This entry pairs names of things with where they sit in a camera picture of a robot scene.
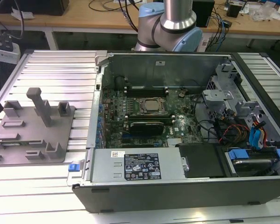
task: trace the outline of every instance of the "computer case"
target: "computer case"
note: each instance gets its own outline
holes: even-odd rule
[[[21,11],[33,14],[63,15],[69,0],[17,0]],[[13,0],[6,0],[0,7],[0,13],[11,13],[17,9]]]

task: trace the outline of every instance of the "black device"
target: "black device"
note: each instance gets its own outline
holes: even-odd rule
[[[164,0],[153,0],[154,2],[164,2]],[[193,0],[192,10],[197,15],[197,27],[207,27],[214,6],[214,0]]]
[[[227,11],[227,16],[237,18],[242,6],[230,4]]]
[[[228,21],[228,20],[223,20],[223,23],[224,23],[224,27],[225,28],[230,28],[231,25],[232,25],[232,22]]]
[[[69,0],[18,0],[17,2],[23,12],[46,15],[63,15],[69,4]],[[12,7],[17,8],[14,0],[5,0],[0,7],[0,13],[11,13]]]

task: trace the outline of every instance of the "electronics equipment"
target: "electronics equipment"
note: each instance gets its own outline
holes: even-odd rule
[[[17,64],[20,60],[20,47],[13,43],[7,34],[0,35],[0,62]]]
[[[153,0],[153,2],[164,2],[164,0]],[[192,10],[197,15],[197,27],[207,27],[214,6],[214,0],[193,0]]]
[[[227,11],[227,16],[237,18],[239,11],[242,9],[241,5],[230,3]]]
[[[81,169],[70,168],[82,170],[70,181],[87,211],[261,204],[280,196],[280,111],[248,59],[107,51],[95,59],[86,157],[72,164]],[[116,77],[125,87],[115,89]],[[153,96],[153,88],[168,92]],[[139,95],[130,98],[126,89]]]
[[[69,0],[17,0],[21,11],[34,14],[63,15]],[[5,0],[0,7],[0,13],[11,13],[17,8],[13,0]]]

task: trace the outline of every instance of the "white label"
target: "white label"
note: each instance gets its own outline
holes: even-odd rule
[[[111,157],[124,157],[125,151],[112,151]]]
[[[165,61],[157,61],[155,62],[156,66],[165,66],[166,62]]]

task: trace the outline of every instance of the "power cable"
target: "power cable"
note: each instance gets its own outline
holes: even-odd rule
[[[13,38],[15,38],[15,39],[20,40],[20,39],[22,39],[22,38],[24,37],[24,31],[25,31],[24,18],[23,18],[23,13],[22,13],[22,11],[20,10],[20,7],[19,7],[19,4],[18,4],[17,0],[14,0],[14,3],[15,3],[15,5],[17,6],[18,11],[20,12],[21,33],[20,33],[20,36],[19,36],[19,37],[14,36],[14,35],[12,35],[12,34],[10,34],[10,33],[7,33],[7,35],[9,35],[9,36],[11,36],[11,37],[13,37]],[[6,31],[10,32],[10,30],[9,30],[6,26],[4,26],[4,24],[3,24],[1,21],[0,21],[0,25],[3,26],[4,29],[5,29]]]

